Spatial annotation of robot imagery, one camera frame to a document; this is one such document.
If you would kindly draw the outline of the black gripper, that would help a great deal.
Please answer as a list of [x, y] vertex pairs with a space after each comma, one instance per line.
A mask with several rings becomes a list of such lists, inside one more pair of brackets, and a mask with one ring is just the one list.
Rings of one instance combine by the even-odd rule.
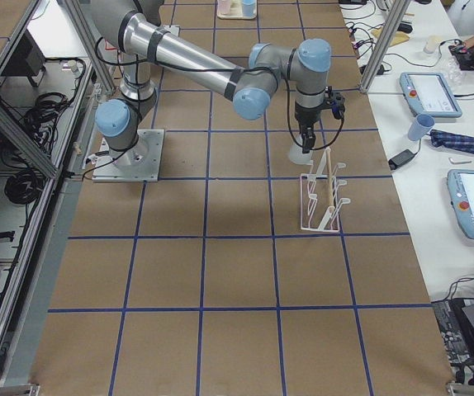
[[321, 111], [326, 108], [326, 104], [321, 103], [315, 107], [306, 107], [299, 103], [295, 106], [295, 117], [299, 125], [301, 136], [301, 149], [303, 153], [309, 153], [311, 150], [321, 150], [327, 147], [327, 144], [315, 148], [314, 125], [321, 118]]

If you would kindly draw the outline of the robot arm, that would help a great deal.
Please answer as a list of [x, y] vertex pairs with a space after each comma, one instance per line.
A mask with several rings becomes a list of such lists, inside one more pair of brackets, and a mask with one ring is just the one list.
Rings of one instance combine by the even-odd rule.
[[331, 47], [323, 39], [305, 40], [296, 48], [256, 44], [246, 68], [232, 64], [162, 27], [160, 1], [92, 1], [93, 23], [120, 52], [181, 73], [224, 96], [246, 120], [267, 110], [282, 81], [296, 84], [295, 118], [303, 154], [316, 149], [314, 126], [323, 110], [344, 119], [341, 96], [327, 84]]

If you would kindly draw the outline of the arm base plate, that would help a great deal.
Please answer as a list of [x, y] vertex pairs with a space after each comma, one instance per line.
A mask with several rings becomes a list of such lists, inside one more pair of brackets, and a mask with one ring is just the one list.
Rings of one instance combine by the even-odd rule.
[[111, 151], [111, 155], [99, 156], [92, 174], [94, 182], [156, 182], [164, 145], [164, 130], [138, 129], [136, 146], [122, 154], [114, 163], [109, 163], [120, 155]]

